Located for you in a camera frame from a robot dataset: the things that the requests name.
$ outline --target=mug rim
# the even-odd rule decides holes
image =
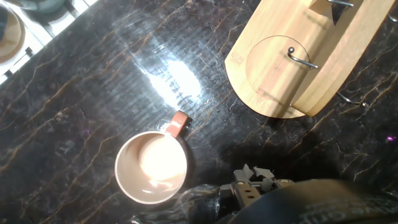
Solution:
[[[138,137],[140,137],[140,136],[146,135],[146,134],[162,134],[162,135],[164,135],[164,136],[168,136],[168,137],[174,139],[174,141],[177,141],[177,142],[178,142],[178,145],[180,145],[180,147],[181,147],[182,152],[184,153],[184,156],[185,156],[185,163],[186,163],[186,165],[187,165],[187,168],[185,169],[185,172],[184,172],[184,174],[183,174],[183,181],[178,185],[178,187],[176,188],[177,190],[175,191],[175,193],[174,193],[174,194],[171,194],[170,196],[168,196],[168,197],[166,197],[166,198],[164,198],[164,199],[162,199],[162,200],[158,200],[158,201],[155,201],[155,202],[146,202],[146,201],[142,201],[142,200],[139,200],[138,198],[133,197],[131,194],[129,194],[129,193],[124,189],[124,187],[121,185],[121,183],[120,183],[120,181],[119,181],[119,176],[118,176],[118,173],[117,173],[118,164],[119,164],[118,161],[119,161],[120,155],[121,155],[121,153],[123,152],[123,150],[126,148],[126,146],[128,146],[128,145],[130,144],[131,141],[135,140],[136,138],[138,138]],[[187,155],[186,155],[186,153],[185,153],[185,151],[184,151],[183,146],[181,145],[181,143],[179,143],[179,141],[178,141],[176,138],[174,138],[174,137],[171,136],[170,134],[165,133],[165,132],[162,132],[162,131],[144,131],[143,133],[139,133],[139,134],[136,134],[135,136],[131,137],[131,138],[130,138],[129,140],[127,140],[127,141],[123,144],[123,146],[119,149],[118,155],[116,156],[116,160],[115,160],[114,174],[115,174],[115,177],[116,177],[116,182],[118,183],[120,189],[123,191],[123,193],[124,193],[125,195],[127,195],[129,198],[133,199],[134,201],[136,201],[136,202],[138,202],[138,203],[142,203],[142,204],[146,204],[146,205],[154,205],[154,204],[158,204],[158,203],[162,203],[162,202],[167,201],[168,199],[172,198],[172,197],[181,189],[183,183],[185,182],[185,178],[187,177],[187,169],[188,169],[188,159],[187,159]]]

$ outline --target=ceramic mug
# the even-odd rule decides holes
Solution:
[[[187,157],[176,139],[188,115],[178,111],[165,132],[147,131],[129,139],[115,162],[116,180],[131,199],[156,204],[173,197],[187,175]]]

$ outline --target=mug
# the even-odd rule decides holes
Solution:
[[[0,63],[15,56],[24,44],[25,33],[18,17],[0,4]]]
[[[65,0],[6,0],[23,9],[42,13],[51,13],[59,10]]]
[[[187,119],[188,115],[177,111],[165,132],[137,134],[120,148],[115,176],[128,197],[156,204],[180,190],[187,175],[187,156],[177,136]]]

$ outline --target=black object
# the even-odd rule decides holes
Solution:
[[[309,180],[272,190],[222,222],[398,223],[398,199],[342,180]]]

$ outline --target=countertop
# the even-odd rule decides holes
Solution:
[[[177,110],[190,175],[227,184],[245,163],[294,181],[398,189],[398,31],[386,19],[315,117],[272,119],[236,96],[224,59],[258,1],[100,0],[0,86],[3,223],[124,223],[149,207],[114,177],[122,144]]]

